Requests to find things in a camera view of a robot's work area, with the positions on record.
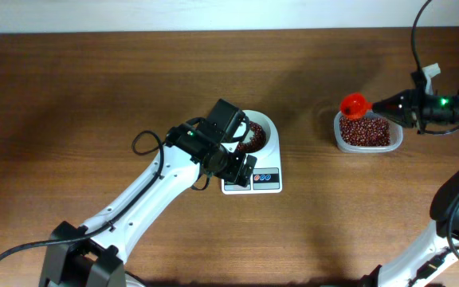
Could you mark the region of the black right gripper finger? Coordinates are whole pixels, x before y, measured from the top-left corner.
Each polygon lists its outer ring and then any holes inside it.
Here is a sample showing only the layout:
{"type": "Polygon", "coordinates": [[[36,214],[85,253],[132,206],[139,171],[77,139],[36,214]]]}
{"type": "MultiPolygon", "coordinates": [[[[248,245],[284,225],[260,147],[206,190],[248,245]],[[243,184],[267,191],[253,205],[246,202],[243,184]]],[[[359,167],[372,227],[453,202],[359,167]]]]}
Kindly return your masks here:
{"type": "Polygon", "coordinates": [[[373,110],[396,110],[405,108],[410,100],[411,90],[406,89],[393,95],[385,100],[375,102],[372,104],[373,110]]]}
{"type": "Polygon", "coordinates": [[[415,120],[412,116],[412,112],[404,110],[377,110],[380,116],[388,119],[400,125],[403,128],[413,128],[415,126],[415,120]]]}

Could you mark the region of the red plastic measuring scoop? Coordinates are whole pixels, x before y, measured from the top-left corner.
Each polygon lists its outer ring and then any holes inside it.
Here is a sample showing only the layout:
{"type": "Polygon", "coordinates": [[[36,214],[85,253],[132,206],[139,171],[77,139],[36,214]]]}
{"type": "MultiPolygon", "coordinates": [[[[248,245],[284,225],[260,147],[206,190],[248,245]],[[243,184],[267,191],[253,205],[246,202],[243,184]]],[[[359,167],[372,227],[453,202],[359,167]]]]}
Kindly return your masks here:
{"type": "Polygon", "coordinates": [[[367,101],[363,94],[358,92],[346,96],[339,106],[341,113],[349,120],[363,118],[372,108],[373,104],[367,101]]]}

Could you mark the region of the white round bowl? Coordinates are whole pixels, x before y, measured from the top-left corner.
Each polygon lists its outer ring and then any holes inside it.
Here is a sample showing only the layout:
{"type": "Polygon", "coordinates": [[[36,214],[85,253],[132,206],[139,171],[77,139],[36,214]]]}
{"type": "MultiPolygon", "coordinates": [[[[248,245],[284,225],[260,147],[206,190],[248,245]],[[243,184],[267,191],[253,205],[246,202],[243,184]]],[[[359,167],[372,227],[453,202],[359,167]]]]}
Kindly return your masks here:
{"type": "MultiPolygon", "coordinates": [[[[275,146],[277,145],[277,130],[273,125],[273,122],[263,113],[253,111],[253,110],[245,110],[245,114],[249,117],[249,128],[250,122],[253,121],[254,123],[259,124],[263,127],[266,133],[266,144],[265,146],[257,152],[254,153],[246,153],[252,156],[255,156],[257,159],[264,159],[270,154],[273,153],[275,146]]],[[[238,133],[245,132],[245,123],[243,122],[239,129],[237,130],[238,133]]]]}

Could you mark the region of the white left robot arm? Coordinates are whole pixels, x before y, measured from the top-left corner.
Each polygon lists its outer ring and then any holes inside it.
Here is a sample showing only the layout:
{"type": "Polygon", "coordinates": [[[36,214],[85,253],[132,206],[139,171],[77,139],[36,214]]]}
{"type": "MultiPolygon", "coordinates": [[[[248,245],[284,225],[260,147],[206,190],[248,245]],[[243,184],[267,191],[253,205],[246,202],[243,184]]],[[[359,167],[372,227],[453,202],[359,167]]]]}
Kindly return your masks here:
{"type": "Polygon", "coordinates": [[[166,207],[202,176],[247,186],[256,158],[227,144],[246,139],[250,124],[220,128],[202,118],[173,127],[150,166],[104,210],[75,227],[62,222],[51,234],[41,286],[140,286],[125,270],[139,239],[166,207]]]}

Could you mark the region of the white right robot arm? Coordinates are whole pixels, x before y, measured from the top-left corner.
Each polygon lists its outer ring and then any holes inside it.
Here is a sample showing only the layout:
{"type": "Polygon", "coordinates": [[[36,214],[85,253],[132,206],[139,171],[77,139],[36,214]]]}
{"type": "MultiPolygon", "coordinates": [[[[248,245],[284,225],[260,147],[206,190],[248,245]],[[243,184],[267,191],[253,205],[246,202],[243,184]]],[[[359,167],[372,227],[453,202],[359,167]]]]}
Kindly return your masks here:
{"type": "MultiPolygon", "coordinates": [[[[433,93],[430,67],[412,74],[413,89],[371,104],[371,110],[404,128],[426,134],[427,124],[459,128],[459,89],[454,96],[433,93]]],[[[422,234],[397,258],[363,276],[364,287],[427,286],[459,262],[459,171],[437,191],[430,206],[430,222],[422,234]]]]}

